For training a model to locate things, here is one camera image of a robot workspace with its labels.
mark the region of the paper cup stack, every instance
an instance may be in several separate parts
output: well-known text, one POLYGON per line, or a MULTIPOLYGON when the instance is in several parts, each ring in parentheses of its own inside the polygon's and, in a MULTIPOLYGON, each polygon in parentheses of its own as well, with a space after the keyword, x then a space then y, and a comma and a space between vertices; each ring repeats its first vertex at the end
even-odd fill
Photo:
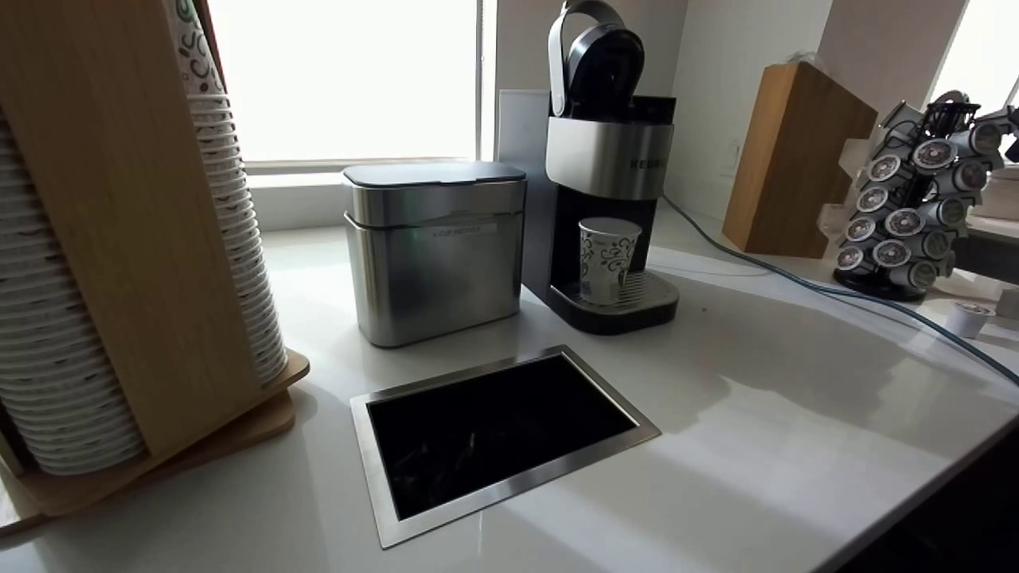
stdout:
POLYGON ((256 378, 264 384, 286 365, 286 350, 269 289, 229 98, 196 94, 187 96, 187 104, 252 346, 256 378))
POLYGON ((0 402, 48 473, 96 471, 145 451, 2 114, 0 402))

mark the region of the black opening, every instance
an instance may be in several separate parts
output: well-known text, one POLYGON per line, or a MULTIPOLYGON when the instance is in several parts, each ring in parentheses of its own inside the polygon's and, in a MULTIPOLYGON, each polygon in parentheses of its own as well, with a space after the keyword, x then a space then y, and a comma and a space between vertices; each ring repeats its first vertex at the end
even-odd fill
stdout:
POLYGON ((636 427, 561 355, 368 414, 400 520, 636 427))

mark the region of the coffee maker handle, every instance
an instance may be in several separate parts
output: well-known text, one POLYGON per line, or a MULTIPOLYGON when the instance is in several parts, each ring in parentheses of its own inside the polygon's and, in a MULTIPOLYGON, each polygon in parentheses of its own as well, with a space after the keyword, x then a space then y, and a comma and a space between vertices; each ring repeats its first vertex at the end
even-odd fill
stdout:
POLYGON ((587 14, 598 23, 624 25, 623 18, 608 4, 600 0, 567 0, 562 3, 559 17, 548 31, 548 81, 552 93, 552 113, 562 115, 567 109, 567 77, 562 56, 562 23, 570 14, 587 14))

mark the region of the coffee maker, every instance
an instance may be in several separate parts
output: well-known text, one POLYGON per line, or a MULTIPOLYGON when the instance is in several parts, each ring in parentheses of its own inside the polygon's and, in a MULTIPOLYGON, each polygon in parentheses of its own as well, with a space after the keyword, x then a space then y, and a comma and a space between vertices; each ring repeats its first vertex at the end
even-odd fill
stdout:
POLYGON ((619 334, 668 322, 676 288, 645 270, 673 138, 674 98, 634 96, 644 67, 640 38, 608 4, 568 0, 548 34, 550 92, 499 94, 496 157, 527 173, 524 284, 575 328, 619 334), (562 23, 584 13, 597 24, 564 58, 562 23), (620 300, 580 296, 580 229, 587 217, 640 225, 620 300))

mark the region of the blue cable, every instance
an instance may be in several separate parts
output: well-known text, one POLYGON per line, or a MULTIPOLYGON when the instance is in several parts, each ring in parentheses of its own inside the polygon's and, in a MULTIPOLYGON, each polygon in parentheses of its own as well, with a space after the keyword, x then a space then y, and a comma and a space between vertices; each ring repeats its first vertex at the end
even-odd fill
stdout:
POLYGON ((876 304, 879 304, 881 306, 886 306, 886 307, 888 307, 890 309, 893 309, 893 310, 897 310, 897 311, 899 311, 899 312, 901 312, 901 313, 909 316, 910 318, 913 318, 915 320, 919 320, 920 322, 922 322, 926 326, 930 327, 930 329, 934 330, 938 334, 941 334, 941 335, 945 336, 946 338, 948 338, 948 340, 952 341, 953 343, 955 343, 955 345, 958 346, 959 348, 961 348, 962 350, 968 352, 972 356, 974 356, 977 359, 983 361, 987 366, 990 366, 995 370, 998 370, 998 372, 1000 372, 1003 376, 1005 376, 1006 378, 1008 378, 1008 380, 1011 381, 1012 383, 1014 383, 1016 385, 1019 385, 1019 375, 1017 375, 1015 372, 1013 372, 1012 370, 1010 370, 1007 366, 1005 366, 1001 362, 998 362, 997 360, 995 360, 994 358, 991 358, 990 356, 988 356, 986 353, 984 353, 980 349, 978 349, 978 348, 974 347, 973 345, 967 343, 966 341, 964 341, 963 338, 959 337, 958 335, 956 335, 956 334, 948 331, 941 324, 937 324, 936 322, 930 320, 929 318, 927 318, 927 317, 925 317, 925 316, 923 316, 923 315, 921 315, 921 314, 919 314, 917 312, 914 312, 914 311, 912 311, 912 310, 910 310, 910 309, 908 309, 908 308, 906 308, 906 307, 904 307, 904 306, 902 306, 902 305, 900 305, 898 303, 893 303, 891 301, 886 301, 884 299, 878 299, 877 297, 871 297, 870 295, 864 295, 862 293, 857 293, 855 291, 846 291, 844 289, 833 289, 830 287, 825 287, 823 284, 815 284, 813 282, 810 282, 809 280, 806 280, 804 278, 801 278, 801 277, 799 277, 799 276, 797 276, 797 275, 789 272, 788 270, 779 268, 779 267, 776 267, 776 266, 774 266, 774 265, 772 265, 770 263, 766 263, 766 262, 761 261, 759 259, 755 259, 754 257, 751 257, 749 255, 745 255, 743 253, 740 253, 739 251, 734 251, 734 250, 730 249, 729 247, 726 247, 725 245, 722 245, 722 244, 718 243, 717 241, 711 239, 706 232, 704 232, 704 229, 702 229, 700 227, 700 225, 697 224, 696 221, 694 221, 692 218, 690 218, 690 215, 688 215, 676 203, 673 203, 672 199, 669 199, 667 197, 664 197, 664 196, 662 196, 662 197, 664 198, 665 203, 668 203, 669 207, 672 207, 680 215, 683 215, 683 218, 686 219, 687 222, 689 222, 691 225, 693 225, 694 229, 696 229, 697 232, 699 232, 700 236, 703 237, 705 241, 707 241, 708 243, 710 243, 711 246, 714 247, 715 249, 718 249, 718 250, 720 250, 720 251, 722 251, 725 253, 728 253, 729 255, 732 255, 732 256, 734 256, 734 257, 736 257, 738 259, 743 259, 744 261, 747 261, 748 263, 752 263, 752 264, 755 264, 755 265, 757 265, 757 266, 759 266, 761 268, 767 269, 767 270, 769 270, 769 271, 771 271, 771 272, 773 272, 775 274, 784 276, 784 277, 792 280, 793 282, 796 282, 797 284, 799 284, 801 287, 805 287, 807 289, 810 289, 811 291, 814 291, 815 293, 823 293, 825 295, 835 295, 836 297, 845 297, 847 299, 859 299, 859 300, 862 300, 862 301, 868 301, 868 302, 871 302, 871 303, 876 303, 876 304))

